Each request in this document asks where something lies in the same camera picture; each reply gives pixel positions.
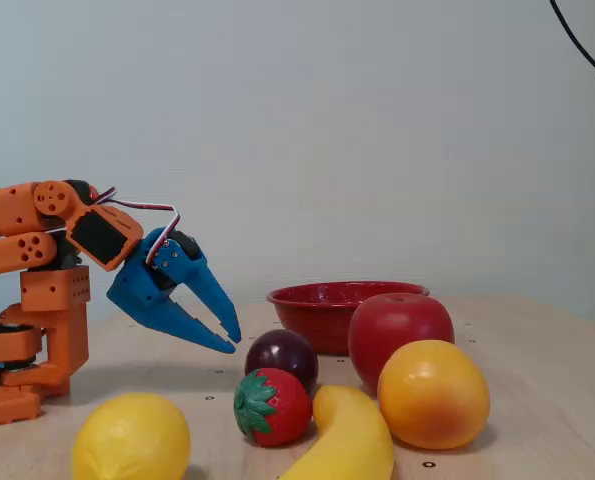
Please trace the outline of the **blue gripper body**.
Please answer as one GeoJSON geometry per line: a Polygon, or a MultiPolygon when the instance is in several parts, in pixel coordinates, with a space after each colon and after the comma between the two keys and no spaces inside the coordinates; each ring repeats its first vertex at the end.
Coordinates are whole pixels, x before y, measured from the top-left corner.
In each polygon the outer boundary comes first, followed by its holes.
{"type": "Polygon", "coordinates": [[[124,313],[147,328],[199,328],[201,322],[170,298],[181,283],[168,275],[170,266],[188,266],[201,258],[194,238],[173,230],[161,245],[159,264],[149,265],[146,257],[162,228],[151,231],[127,257],[107,292],[107,297],[124,313]]]}

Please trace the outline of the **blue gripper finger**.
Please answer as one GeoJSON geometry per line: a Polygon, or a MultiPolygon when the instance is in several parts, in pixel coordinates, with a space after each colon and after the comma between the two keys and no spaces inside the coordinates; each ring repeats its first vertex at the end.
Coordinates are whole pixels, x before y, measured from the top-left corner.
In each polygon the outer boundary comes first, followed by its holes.
{"type": "Polygon", "coordinates": [[[233,354],[236,351],[231,342],[212,332],[170,299],[152,306],[149,313],[149,327],[220,353],[233,354]]]}
{"type": "Polygon", "coordinates": [[[241,329],[234,304],[208,267],[207,258],[194,240],[166,240],[155,264],[176,284],[184,284],[213,313],[234,342],[241,341],[241,329]]]}

